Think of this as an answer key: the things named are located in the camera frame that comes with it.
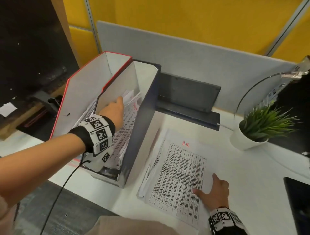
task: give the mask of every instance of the desk surface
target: desk surface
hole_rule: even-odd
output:
[[[234,122],[240,121],[237,116],[234,121],[230,113],[213,111],[221,114],[222,125],[233,128]],[[305,157],[270,143],[242,152],[230,144],[232,131],[225,127],[214,131],[159,112],[155,112],[124,189],[94,179],[82,169],[74,173],[65,188],[121,216],[157,220],[175,228],[181,235],[196,234],[193,227],[136,197],[159,128],[175,129],[186,137],[229,152],[227,156],[220,156],[213,167],[220,179],[229,182],[230,208],[238,214],[251,235],[297,234],[283,178],[287,176],[310,184],[309,161]],[[6,156],[39,143],[41,141],[36,138],[16,132],[0,142],[0,155]],[[73,170],[72,166],[64,166],[50,181],[62,186]]]

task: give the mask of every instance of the black cable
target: black cable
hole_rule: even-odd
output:
[[[269,77],[266,77],[266,78],[260,80],[258,83],[256,83],[254,86],[252,86],[252,87],[244,94],[244,96],[242,96],[242,98],[241,98],[241,100],[240,100],[240,102],[239,102],[239,104],[238,104],[238,106],[237,106],[237,109],[236,109],[236,112],[234,113],[234,115],[237,113],[238,108],[239,108],[241,102],[243,101],[244,97],[245,97],[256,85],[260,84],[262,81],[265,81],[265,80],[268,79],[268,78],[271,78],[271,77],[277,76],[277,75],[281,75],[281,74],[285,74],[285,73],[291,73],[291,72],[282,72],[282,73],[276,73],[276,74],[270,75]]]
[[[52,210],[53,210],[53,208],[54,208],[54,206],[55,206],[55,204],[56,204],[56,202],[57,202],[57,200],[58,200],[58,198],[59,198],[59,196],[60,196],[62,190],[64,189],[66,183],[69,181],[69,179],[70,179],[70,177],[73,175],[73,173],[74,173],[82,164],[84,164],[84,163],[85,163],[85,162],[80,163],[80,165],[78,165],[78,167],[74,169],[74,171],[73,171],[73,172],[69,175],[69,177],[67,178],[67,180],[66,180],[66,182],[64,183],[64,185],[61,187],[61,189],[60,189],[60,191],[59,191],[59,193],[58,193],[58,195],[57,195],[55,201],[53,202],[53,205],[52,205],[52,207],[51,207],[51,209],[50,209],[50,212],[48,213],[48,215],[47,215],[47,217],[46,217],[46,219],[45,219],[45,222],[44,222],[43,228],[42,228],[42,230],[41,230],[41,232],[40,232],[40,235],[43,234],[43,231],[44,231],[44,228],[45,228],[45,226],[46,226],[46,224],[47,224],[48,218],[50,217],[51,212],[52,212]]]

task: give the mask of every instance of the yellow wall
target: yellow wall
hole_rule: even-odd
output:
[[[84,65],[98,55],[85,2],[84,0],[64,0],[64,6],[74,47],[81,64]]]
[[[310,8],[272,57],[299,63],[310,55]]]
[[[93,19],[263,55],[302,0],[89,0]]]

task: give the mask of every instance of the stack of papers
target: stack of papers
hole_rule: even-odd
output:
[[[209,212],[192,192],[209,193],[212,167],[207,155],[217,150],[172,130],[161,131],[137,193],[146,204],[168,213],[195,228],[208,226]]]
[[[139,110],[139,98],[140,92],[134,96],[134,91],[126,91],[123,95],[123,103],[124,103],[124,125],[123,127],[117,131],[112,138],[112,148],[113,153],[108,158],[106,162],[101,161],[104,157],[105,152],[93,156],[92,153],[86,153],[83,161],[87,161],[91,159],[99,159],[100,163],[103,164],[103,167],[99,171],[100,174],[107,175],[110,177],[115,177],[118,175],[116,170],[119,170],[122,166],[122,161],[128,146],[128,142],[131,136],[132,128],[135,123],[135,119]],[[87,118],[88,114],[91,113],[91,106],[88,111],[84,113],[84,117]]]

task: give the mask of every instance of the potted plant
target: potted plant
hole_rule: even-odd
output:
[[[266,143],[269,138],[287,136],[294,131],[290,127],[298,120],[297,116],[291,117],[287,112],[271,109],[271,104],[254,107],[234,130],[231,144],[239,150],[246,150]]]

